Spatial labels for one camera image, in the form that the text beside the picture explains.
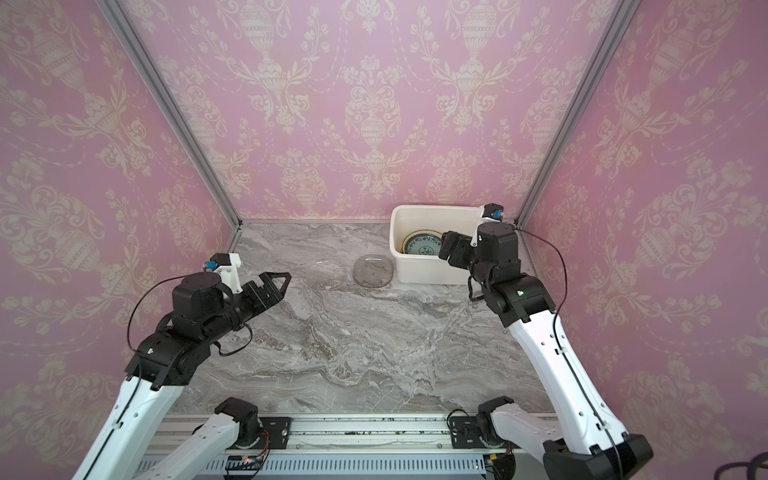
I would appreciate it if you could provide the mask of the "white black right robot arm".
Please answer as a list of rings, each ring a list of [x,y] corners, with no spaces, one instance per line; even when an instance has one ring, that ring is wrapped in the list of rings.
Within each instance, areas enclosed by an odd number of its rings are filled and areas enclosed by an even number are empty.
[[[439,257],[479,284],[482,301],[531,362],[559,425],[499,397],[478,407],[482,435],[490,445],[524,450],[550,479],[630,479],[652,459],[650,443],[629,432],[597,391],[567,338],[560,307],[522,271],[517,233],[505,222],[482,223],[474,237],[448,231]]]

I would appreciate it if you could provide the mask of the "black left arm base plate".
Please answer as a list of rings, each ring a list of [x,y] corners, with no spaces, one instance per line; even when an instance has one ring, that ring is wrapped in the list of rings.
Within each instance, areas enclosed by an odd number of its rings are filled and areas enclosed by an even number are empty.
[[[285,450],[291,431],[290,417],[259,417],[246,420],[235,446],[240,449]]]

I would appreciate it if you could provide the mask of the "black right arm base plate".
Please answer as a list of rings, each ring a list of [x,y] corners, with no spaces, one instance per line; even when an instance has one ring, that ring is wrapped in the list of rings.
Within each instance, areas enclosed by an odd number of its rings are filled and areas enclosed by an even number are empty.
[[[446,417],[451,445],[456,450],[492,448],[481,435],[476,417],[461,412],[454,412]]]

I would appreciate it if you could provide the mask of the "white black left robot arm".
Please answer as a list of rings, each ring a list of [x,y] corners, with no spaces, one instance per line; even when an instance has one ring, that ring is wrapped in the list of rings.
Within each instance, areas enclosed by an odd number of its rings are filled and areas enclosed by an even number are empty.
[[[278,304],[291,276],[264,272],[240,284],[233,265],[178,278],[172,306],[134,350],[114,407],[75,473],[78,479],[132,479],[166,413],[225,335]],[[192,479],[225,449],[252,446],[267,433],[255,405],[234,397],[147,479]]]

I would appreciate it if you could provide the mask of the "clear glass plate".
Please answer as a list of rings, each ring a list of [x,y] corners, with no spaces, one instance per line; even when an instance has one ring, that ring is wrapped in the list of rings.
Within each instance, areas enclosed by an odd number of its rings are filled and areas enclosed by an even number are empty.
[[[355,261],[352,275],[354,282],[361,287],[383,288],[389,285],[394,277],[394,263],[387,256],[363,255]]]

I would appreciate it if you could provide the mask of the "teal blue floral plate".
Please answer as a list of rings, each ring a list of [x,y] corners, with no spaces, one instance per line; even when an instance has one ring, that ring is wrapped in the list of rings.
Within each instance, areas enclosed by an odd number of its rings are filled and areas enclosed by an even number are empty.
[[[402,243],[404,255],[437,256],[442,247],[442,234],[434,230],[418,230],[406,236]]]

